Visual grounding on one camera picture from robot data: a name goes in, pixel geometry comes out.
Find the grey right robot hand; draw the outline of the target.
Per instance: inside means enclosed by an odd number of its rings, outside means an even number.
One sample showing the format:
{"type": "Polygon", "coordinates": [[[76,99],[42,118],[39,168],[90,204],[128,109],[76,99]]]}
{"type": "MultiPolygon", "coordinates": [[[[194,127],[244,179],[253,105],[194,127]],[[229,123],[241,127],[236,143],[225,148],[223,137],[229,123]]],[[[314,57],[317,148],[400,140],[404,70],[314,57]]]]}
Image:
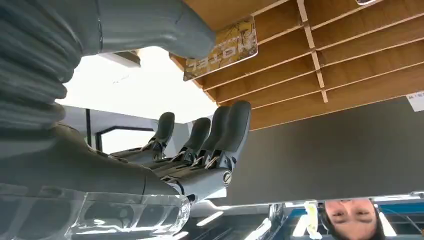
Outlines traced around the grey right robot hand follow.
{"type": "Polygon", "coordinates": [[[3,0],[0,3],[0,181],[81,192],[184,195],[229,185],[247,140],[251,106],[235,103],[208,162],[164,176],[90,148],[62,125],[67,83],[81,58],[161,47],[206,57],[215,33],[181,0],[3,0]]]}

